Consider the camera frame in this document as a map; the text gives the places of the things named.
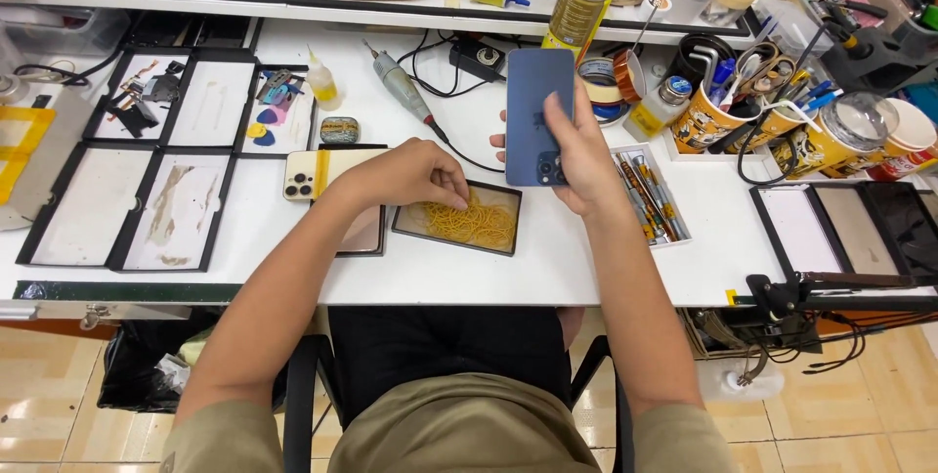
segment blue smartphone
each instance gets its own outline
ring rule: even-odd
[[[573,117],[573,52],[569,49],[514,49],[509,53],[505,176],[510,186],[565,186],[560,145],[547,128],[544,99],[553,92]]]

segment khaki shirt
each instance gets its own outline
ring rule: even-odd
[[[729,473],[729,446],[705,410],[667,406],[634,426],[638,473]],[[269,409],[205,407],[170,433],[160,473],[279,472]],[[329,473],[597,473],[567,407],[554,395],[491,374],[406,383],[381,396],[342,435]]]

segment black pants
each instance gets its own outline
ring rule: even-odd
[[[551,307],[330,306],[342,429],[393,387],[498,374],[570,405],[570,359]]]

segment person's arm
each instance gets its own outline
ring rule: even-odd
[[[586,226],[606,333],[632,418],[671,404],[703,407],[684,329],[579,79],[574,103],[571,122],[555,95],[544,101],[570,184],[554,191]],[[504,147],[505,137],[495,135],[490,142]],[[505,153],[498,157],[504,161]]]
[[[310,323],[336,250],[362,211],[422,201],[465,208],[468,198],[459,162],[436,143],[416,138],[337,178],[221,316],[192,371],[173,426],[227,400],[270,407],[274,378]]]

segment person's hand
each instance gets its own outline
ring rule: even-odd
[[[469,200],[469,185],[456,158],[436,143],[417,138],[348,169],[323,195],[330,190],[352,193],[362,210],[415,202],[465,209]]]
[[[586,87],[579,77],[574,83],[573,121],[564,114],[557,93],[544,100],[544,118],[557,143],[560,143],[561,166],[570,184],[570,187],[554,188],[554,192],[571,211],[589,216],[606,206],[621,204],[625,189],[593,115]],[[501,117],[504,121],[504,110]],[[489,143],[505,148],[505,134],[489,137]],[[505,151],[499,151],[496,156],[505,161]]]

